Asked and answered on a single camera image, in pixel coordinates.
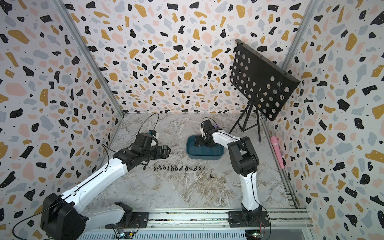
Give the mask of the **teal plastic storage box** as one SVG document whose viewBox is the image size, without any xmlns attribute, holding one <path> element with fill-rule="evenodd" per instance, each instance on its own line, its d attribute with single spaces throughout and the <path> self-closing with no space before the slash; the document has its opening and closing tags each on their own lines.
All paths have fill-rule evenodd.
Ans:
<svg viewBox="0 0 384 240">
<path fill-rule="evenodd" d="M 198 137 L 198 135 L 192 135 L 188 137 L 186 144 L 186 152 L 191 159 L 219 160 L 225 153 L 225 148 L 221 145 L 216 145 L 215 147 L 195 147 L 195 137 Z"/>
</svg>

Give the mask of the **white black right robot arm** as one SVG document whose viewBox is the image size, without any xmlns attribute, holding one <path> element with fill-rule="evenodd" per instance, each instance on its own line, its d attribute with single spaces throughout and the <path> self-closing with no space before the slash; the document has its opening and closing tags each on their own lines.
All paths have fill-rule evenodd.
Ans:
<svg viewBox="0 0 384 240">
<path fill-rule="evenodd" d="M 233 227 L 253 227 L 262 225 L 269 216 L 261 205 L 257 190 L 257 170 L 260 163 L 254 146 L 248 137 L 235 137 L 221 128 L 215 128 L 210 120 L 201 123 L 201 135 L 196 137 L 196 147 L 214 147 L 220 145 L 229 151 L 231 165 L 240 177 L 242 188 L 242 211 L 231 212 L 230 223 Z"/>
</svg>

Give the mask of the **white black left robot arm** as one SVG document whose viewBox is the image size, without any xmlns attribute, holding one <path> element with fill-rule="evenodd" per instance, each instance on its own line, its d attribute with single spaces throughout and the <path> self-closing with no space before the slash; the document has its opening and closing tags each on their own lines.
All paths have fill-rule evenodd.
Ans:
<svg viewBox="0 0 384 240">
<path fill-rule="evenodd" d="M 151 160 L 167 159 L 170 153 L 167 145 L 159 145 L 155 131 L 138 133 L 129 147 L 117 151 L 83 182 L 60 195 L 46 197 L 41 229 L 54 240 L 76 240 L 83 233 L 102 226 L 131 226 L 135 221 L 133 209 L 122 202 L 99 209 L 87 206 L 106 187 L 135 167 L 146 167 Z"/>
</svg>

